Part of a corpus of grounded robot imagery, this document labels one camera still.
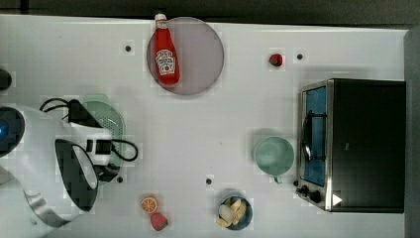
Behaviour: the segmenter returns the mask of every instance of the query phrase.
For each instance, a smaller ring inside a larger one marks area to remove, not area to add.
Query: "toaster oven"
[[[329,79],[302,88],[297,193],[333,212],[404,211],[405,82]]]

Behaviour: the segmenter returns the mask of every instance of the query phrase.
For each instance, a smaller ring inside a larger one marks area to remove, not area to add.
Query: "red object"
[[[283,64],[283,57],[281,54],[275,54],[269,57],[269,63],[273,66],[281,66]]]
[[[152,214],[152,216],[151,216],[151,223],[152,223],[152,227],[156,231],[162,230],[168,224],[166,217],[164,217],[159,212],[155,212],[154,214]]]
[[[179,81],[179,62],[175,45],[167,27],[166,16],[157,14],[155,20],[157,24],[155,43],[157,75],[163,84],[176,84]]]

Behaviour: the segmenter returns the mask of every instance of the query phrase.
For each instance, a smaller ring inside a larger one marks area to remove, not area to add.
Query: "strawberry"
[[[151,223],[152,223],[152,227],[156,231],[162,230],[168,224],[166,217],[164,217],[159,212],[155,212],[154,214],[152,214],[152,216],[151,216]]]

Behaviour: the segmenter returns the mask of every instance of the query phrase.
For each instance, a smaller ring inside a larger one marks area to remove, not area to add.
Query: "orange slice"
[[[158,202],[157,200],[152,196],[147,196],[142,200],[142,209],[147,214],[152,214],[155,211],[158,210]]]

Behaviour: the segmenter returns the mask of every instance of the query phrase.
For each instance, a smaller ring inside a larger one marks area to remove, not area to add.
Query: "cable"
[[[117,155],[121,160],[126,161],[126,162],[133,162],[133,161],[136,160],[137,156],[139,155],[139,148],[137,148],[137,146],[133,142],[129,142],[129,141],[125,141],[125,140],[119,140],[119,139],[112,139],[112,142],[126,143],[126,144],[132,146],[134,148],[134,150],[136,151],[136,154],[132,158],[130,158],[130,159],[125,158],[120,153],[117,152],[117,149],[115,148],[115,146],[113,144],[111,151],[114,152],[115,155]]]
[[[64,99],[62,99],[62,98],[59,98],[59,97],[54,97],[54,98],[50,98],[50,99],[48,99],[47,101],[45,101],[45,102],[41,105],[40,110],[41,110],[41,111],[43,111],[43,110],[44,110],[44,108],[47,106],[47,104],[49,104],[49,103],[50,103],[50,102],[52,102],[52,101],[60,101],[60,102],[63,102],[65,105],[68,105],[68,101],[66,101],[66,100],[64,100]]]
[[[49,108],[47,108],[46,110],[44,110],[44,112],[53,111],[53,110],[55,110],[55,109],[62,108],[62,107],[68,108],[68,106],[67,106],[67,105],[57,105],[57,106],[54,106],[54,107],[49,107]]]
[[[50,107],[50,108],[47,108],[46,110],[44,110],[44,108],[50,103],[50,102],[53,102],[53,101],[59,101],[59,102],[63,102],[64,103],[64,105],[57,105],[57,106],[53,106],[53,107]],[[58,109],[58,108],[67,108],[67,109],[69,109],[68,108],[68,101],[66,101],[66,100],[64,100],[64,99],[62,99],[62,98],[59,98],[59,97],[54,97],[54,98],[50,98],[50,99],[48,99],[47,101],[45,101],[42,105],[41,105],[41,107],[40,107],[40,110],[41,111],[43,111],[43,112],[49,112],[49,111],[53,111],[53,110],[55,110],[55,109]]]

